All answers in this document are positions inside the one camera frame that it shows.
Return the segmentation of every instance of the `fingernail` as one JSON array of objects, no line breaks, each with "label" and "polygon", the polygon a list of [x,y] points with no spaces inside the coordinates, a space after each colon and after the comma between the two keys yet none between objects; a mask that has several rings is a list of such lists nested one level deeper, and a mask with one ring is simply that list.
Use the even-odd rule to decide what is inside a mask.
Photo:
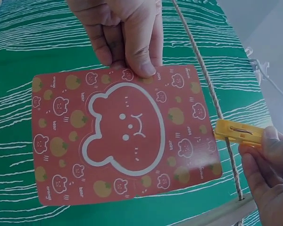
[{"label": "fingernail", "polygon": [[155,67],[151,62],[146,62],[141,65],[141,70],[145,76],[150,77],[156,73]]},{"label": "fingernail", "polygon": [[275,127],[269,126],[264,130],[265,137],[267,139],[279,139],[278,131]]}]

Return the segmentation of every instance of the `rope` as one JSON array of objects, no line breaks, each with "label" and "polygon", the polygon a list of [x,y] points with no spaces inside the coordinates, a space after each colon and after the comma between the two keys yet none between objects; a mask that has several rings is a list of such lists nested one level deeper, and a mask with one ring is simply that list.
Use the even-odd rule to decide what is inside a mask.
[{"label": "rope", "polygon": [[[213,86],[213,83],[211,81],[211,78],[210,78],[210,75],[208,74],[208,70],[205,66],[205,63],[204,63],[204,60],[200,54],[200,51],[197,47],[197,44],[196,44],[196,41],[188,27],[188,24],[187,22],[185,21],[185,18],[181,12],[181,10],[179,9],[179,6],[178,4],[176,3],[176,0],[172,0],[172,3],[183,23],[183,26],[184,26],[184,29],[185,31],[187,32],[188,36],[189,36],[189,39],[190,39],[190,42],[192,44],[192,48],[193,48],[193,51],[196,55],[196,58],[201,66],[201,69],[202,69],[202,72],[204,74],[204,77],[207,81],[207,84],[208,84],[208,89],[209,89],[209,92],[210,92],[210,95],[213,99],[213,104],[216,108],[216,111],[217,111],[217,115],[218,115],[218,118],[220,119],[223,119],[223,114],[222,114],[222,111],[221,111],[221,107],[220,107],[220,104],[219,104],[219,101],[218,101],[218,98],[217,98],[217,94],[214,90],[214,86]],[[235,179],[235,186],[236,186],[236,190],[237,190],[237,194],[238,194],[238,198],[239,198],[239,201],[241,201],[243,199],[243,193],[242,193],[242,189],[241,189],[241,186],[240,186],[240,180],[239,180],[239,173],[238,173],[238,170],[237,170],[237,166],[236,166],[236,162],[235,162],[235,158],[234,158],[234,155],[233,155],[233,151],[232,151],[232,148],[231,148],[231,145],[230,145],[230,141],[229,139],[226,137],[225,138],[225,142],[226,142],[226,147],[227,147],[227,150],[228,150],[228,153],[230,155],[230,160],[231,160],[231,166],[232,166],[232,170],[233,170],[233,175],[234,175],[234,179]],[[242,220],[239,221],[237,224],[237,226],[241,226],[242,225]]]}]

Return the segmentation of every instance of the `green striped cloth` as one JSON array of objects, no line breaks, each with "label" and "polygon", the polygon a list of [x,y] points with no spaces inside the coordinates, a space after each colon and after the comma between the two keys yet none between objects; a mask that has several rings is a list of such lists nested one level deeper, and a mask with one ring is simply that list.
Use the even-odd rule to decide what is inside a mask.
[{"label": "green striped cloth", "polygon": [[[178,0],[207,65],[226,119],[265,127],[271,119],[235,30],[215,0]],[[212,125],[208,86],[170,0],[163,0],[164,64],[194,64]],[[85,206],[41,206],[33,173],[31,80],[34,75],[103,68],[63,0],[4,0],[0,8],[0,225],[173,225],[236,199],[229,155],[218,141],[220,179],[167,194]],[[237,145],[241,186],[250,192]],[[258,212],[244,225],[260,225]]]}]

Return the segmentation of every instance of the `yellow clothespin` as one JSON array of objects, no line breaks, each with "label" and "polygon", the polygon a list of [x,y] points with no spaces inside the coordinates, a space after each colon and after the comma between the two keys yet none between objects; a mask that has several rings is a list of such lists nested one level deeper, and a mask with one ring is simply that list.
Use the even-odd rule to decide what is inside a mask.
[{"label": "yellow clothespin", "polygon": [[218,140],[225,140],[225,137],[228,137],[231,143],[260,148],[263,131],[264,129],[259,127],[219,119],[214,134]]}]

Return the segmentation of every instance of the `bear eye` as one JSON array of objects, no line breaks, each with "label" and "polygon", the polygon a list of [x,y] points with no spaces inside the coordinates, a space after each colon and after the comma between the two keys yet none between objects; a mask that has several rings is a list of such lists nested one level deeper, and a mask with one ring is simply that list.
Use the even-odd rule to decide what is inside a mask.
[{"label": "bear eye", "polygon": [[120,114],[120,115],[119,115],[119,119],[120,119],[120,120],[124,120],[125,118],[126,118],[126,115],[125,115],[125,114]]}]

